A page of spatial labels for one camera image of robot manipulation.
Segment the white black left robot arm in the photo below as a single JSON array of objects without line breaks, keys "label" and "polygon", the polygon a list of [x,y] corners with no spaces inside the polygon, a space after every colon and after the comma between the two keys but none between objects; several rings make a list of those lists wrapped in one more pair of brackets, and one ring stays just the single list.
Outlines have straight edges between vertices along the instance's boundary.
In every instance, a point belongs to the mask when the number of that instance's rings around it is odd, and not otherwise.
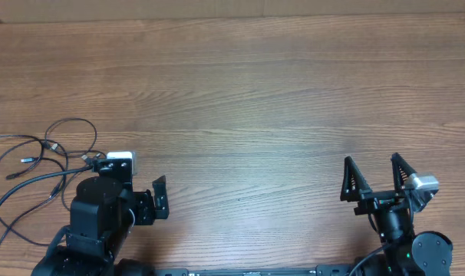
[{"label": "white black left robot arm", "polygon": [[152,188],[133,189],[134,158],[92,161],[95,176],[77,185],[71,202],[70,222],[62,227],[35,266],[32,276],[153,275],[149,264],[117,259],[135,226],[152,225],[170,214],[167,179]]}]

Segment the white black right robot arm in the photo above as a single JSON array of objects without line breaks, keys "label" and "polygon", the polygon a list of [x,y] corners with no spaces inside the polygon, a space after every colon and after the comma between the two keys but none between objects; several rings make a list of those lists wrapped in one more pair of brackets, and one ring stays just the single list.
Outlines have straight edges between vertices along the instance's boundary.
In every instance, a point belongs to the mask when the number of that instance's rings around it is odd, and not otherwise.
[{"label": "white black right robot arm", "polygon": [[381,247],[359,258],[349,275],[450,274],[453,243],[435,231],[414,230],[414,216],[422,212],[439,191],[431,172],[417,172],[399,154],[391,156],[394,188],[375,192],[355,161],[344,160],[340,200],[355,202],[356,215],[366,215],[378,234]]}]

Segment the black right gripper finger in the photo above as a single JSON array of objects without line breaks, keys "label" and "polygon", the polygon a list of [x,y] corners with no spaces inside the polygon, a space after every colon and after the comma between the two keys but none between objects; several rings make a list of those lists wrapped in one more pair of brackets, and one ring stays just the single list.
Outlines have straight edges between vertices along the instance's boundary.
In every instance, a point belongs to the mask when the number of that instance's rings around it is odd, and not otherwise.
[{"label": "black right gripper finger", "polygon": [[399,153],[393,153],[391,156],[391,165],[393,171],[394,189],[399,191],[403,189],[404,181],[410,175],[416,173],[416,170],[410,166]]},{"label": "black right gripper finger", "polygon": [[356,202],[362,200],[372,189],[363,177],[355,161],[350,157],[344,160],[344,178],[342,181],[340,200]]}]

